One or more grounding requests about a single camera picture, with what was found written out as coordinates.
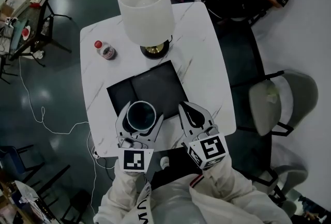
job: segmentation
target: lamp base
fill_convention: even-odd
[[[140,50],[144,56],[149,59],[160,59],[164,57],[169,51],[169,41],[167,40],[166,42],[154,47],[140,46]]]

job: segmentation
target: black tray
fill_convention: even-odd
[[[188,101],[171,61],[118,82],[107,88],[117,116],[131,101],[147,101],[154,106],[156,115],[164,119],[178,114],[178,104]]]

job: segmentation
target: white jacket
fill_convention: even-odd
[[[99,211],[94,217],[95,223],[153,224],[153,210],[156,212],[155,208],[158,208],[160,211],[162,206],[173,204],[181,196],[180,187],[187,190],[187,194],[189,191],[191,201],[198,207],[207,224],[292,223],[266,194],[257,191],[250,180],[232,169],[229,155],[222,162],[203,171],[203,175],[185,176],[153,190],[153,193],[147,183],[139,197],[136,180],[140,174],[121,171],[116,161],[115,175],[113,186],[101,200]],[[169,208],[164,214],[171,214]],[[192,210],[191,216],[196,215],[198,209]],[[191,223],[188,215],[187,212],[183,213],[177,223]]]

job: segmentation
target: white marble table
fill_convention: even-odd
[[[81,30],[81,73],[85,106],[97,153],[117,156],[117,115],[107,87],[171,60],[190,102],[206,108],[224,135],[236,122],[231,90],[221,48],[203,3],[173,5],[176,28],[170,50],[159,60],[147,59],[126,36],[121,16]],[[107,61],[95,50],[96,40],[110,43],[117,58]],[[178,115],[163,122],[155,151],[181,147],[185,135]]]

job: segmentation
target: table lamp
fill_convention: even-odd
[[[175,29],[170,0],[118,0],[124,30],[150,59],[159,59],[169,50]]]

